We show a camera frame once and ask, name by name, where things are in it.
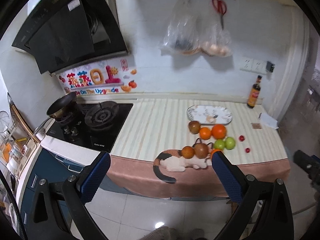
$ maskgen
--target orange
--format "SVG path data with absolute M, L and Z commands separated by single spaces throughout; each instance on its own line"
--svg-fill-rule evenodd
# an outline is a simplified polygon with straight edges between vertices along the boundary
M 216 124 L 212 127 L 211 134 L 215 139 L 223 139 L 227 135 L 227 129 L 223 124 Z
M 222 150 L 220 150 L 220 149 L 213 149 L 212 151 L 211 151 L 211 153 L 210 153 L 210 158 L 212 159 L 212 155 L 215 153 L 215 152 L 222 152 Z
M 210 139 L 210 137 L 211 137 L 210 129 L 208 127 L 200 128 L 199 135 L 200 135 L 200 138 L 203 139 L 203 140 Z

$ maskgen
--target white cup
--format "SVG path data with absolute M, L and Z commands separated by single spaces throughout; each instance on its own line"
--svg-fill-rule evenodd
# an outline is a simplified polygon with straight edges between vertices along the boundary
M 11 166 L 10 162 L 7 163 L 6 167 L 7 167 L 7 169 L 8 169 L 13 175 L 16 174 L 17 169 L 13 168 L 13 167 Z
M 14 159 L 14 158 L 11 158 L 9 160 L 9 164 L 12 166 L 12 168 L 14 168 L 15 170 L 18 169 L 19 167 L 19 163 Z

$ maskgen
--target plastic bag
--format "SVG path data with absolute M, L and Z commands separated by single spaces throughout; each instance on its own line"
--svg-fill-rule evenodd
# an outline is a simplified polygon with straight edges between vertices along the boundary
M 189 0 L 178 0 L 166 25 L 160 49 L 172 53 L 191 55 L 199 52 L 199 36 L 196 30 L 197 17 L 189 7 Z
M 222 30 L 220 15 L 210 3 L 209 12 L 202 21 L 200 47 L 209 56 L 228 57 L 232 55 L 230 33 Z

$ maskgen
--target range hood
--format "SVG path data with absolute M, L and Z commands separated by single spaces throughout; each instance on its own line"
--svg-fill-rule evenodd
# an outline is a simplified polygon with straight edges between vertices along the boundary
M 128 55 L 115 0 L 109 5 L 106 0 L 41 0 L 12 46 L 33 55 L 40 73 Z

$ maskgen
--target food tray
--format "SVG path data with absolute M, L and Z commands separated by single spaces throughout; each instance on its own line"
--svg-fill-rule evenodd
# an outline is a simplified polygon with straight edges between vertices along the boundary
M 207 125 L 228 124 L 232 121 L 230 110 L 222 106 L 194 105 L 188 108 L 187 115 L 191 121 Z

